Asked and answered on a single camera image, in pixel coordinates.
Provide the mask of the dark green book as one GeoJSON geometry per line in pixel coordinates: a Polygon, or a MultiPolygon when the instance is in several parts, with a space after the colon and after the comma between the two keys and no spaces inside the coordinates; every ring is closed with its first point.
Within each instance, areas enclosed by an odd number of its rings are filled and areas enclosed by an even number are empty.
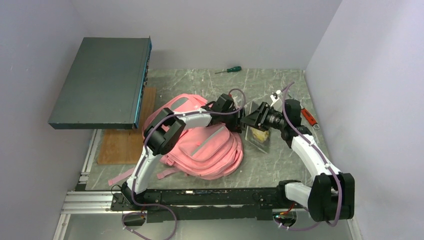
{"type": "MultiPolygon", "coordinates": [[[[259,108],[259,104],[252,101],[248,108],[248,115],[259,108]]],[[[268,154],[271,148],[270,130],[261,131],[246,126],[245,140],[258,148],[261,152],[268,154]]]]}

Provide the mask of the pink student backpack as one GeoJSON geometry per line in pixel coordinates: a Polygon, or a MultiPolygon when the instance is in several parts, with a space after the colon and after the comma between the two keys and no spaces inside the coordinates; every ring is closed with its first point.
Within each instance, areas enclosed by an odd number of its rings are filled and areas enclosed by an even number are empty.
{"type": "MultiPolygon", "coordinates": [[[[153,112],[145,121],[145,130],[161,109],[169,108],[173,112],[193,112],[207,104],[207,100],[197,94],[180,94],[153,112]]],[[[184,172],[204,180],[215,180],[234,172],[243,159],[243,144],[240,135],[231,132],[224,124],[210,127],[196,127],[185,130],[175,147],[160,159],[164,165],[172,168],[156,174],[160,180],[168,175],[184,172]]],[[[135,167],[108,180],[112,186],[126,179],[135,171],[135,167]]]]}

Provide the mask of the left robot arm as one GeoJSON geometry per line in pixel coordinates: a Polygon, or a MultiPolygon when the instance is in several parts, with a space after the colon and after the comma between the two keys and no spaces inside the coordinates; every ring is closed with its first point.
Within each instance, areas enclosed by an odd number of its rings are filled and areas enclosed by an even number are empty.
{"type": "Polygon", "coordinates": [[[156,110],[143,126],[139,161],[121,186],[124,204],[131,210],[143,205],[143,194],[159,163],[168,170],[160,172],[158,179],[183,172],[210,181],[233,173],[244,156],[240,137],[244,115],[244,107],[230,94],[209,102],[183,93],[156,110]]]}

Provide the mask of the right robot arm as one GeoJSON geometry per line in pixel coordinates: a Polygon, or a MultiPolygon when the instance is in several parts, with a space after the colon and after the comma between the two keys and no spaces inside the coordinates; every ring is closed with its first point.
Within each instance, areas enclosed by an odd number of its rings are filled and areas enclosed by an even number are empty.
{"type": "Polygon", "coordinates": [[[301,104],[287,99],[278,111],[266,102],[241,118],[248,127],[260,131],[279,130],[281,138],[302,160],[312,177],[312,185],[283,180],[277,186],[276,203],[287,208],[293,202],[308,209],[315,222],[336,223],[355,214],[355,179],[335,167],[317,146],[312,132],[302,125],[301,104]]]}

